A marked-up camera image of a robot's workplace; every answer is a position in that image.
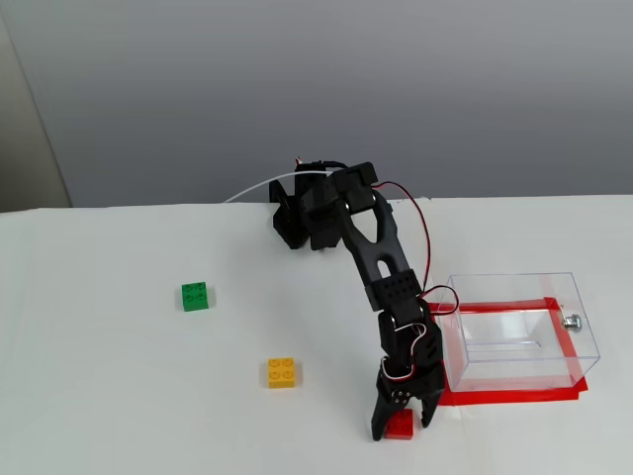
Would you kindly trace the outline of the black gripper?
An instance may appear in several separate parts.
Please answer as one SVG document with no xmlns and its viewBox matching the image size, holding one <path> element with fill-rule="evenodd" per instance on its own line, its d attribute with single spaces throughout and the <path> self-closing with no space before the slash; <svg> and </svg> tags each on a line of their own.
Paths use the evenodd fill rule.
<svg viewBox="0 0 633 475">
<path fill-rule="evenodd" d="M 409 324 L 392 333 L 394 345 L 381 358 L 371 434 L 379 441 L 392 416 L 411 398 L 421 401 L 421 424 L 428 427 L 444 391 L 442 339 L 435 324 Z"/>
</svg>

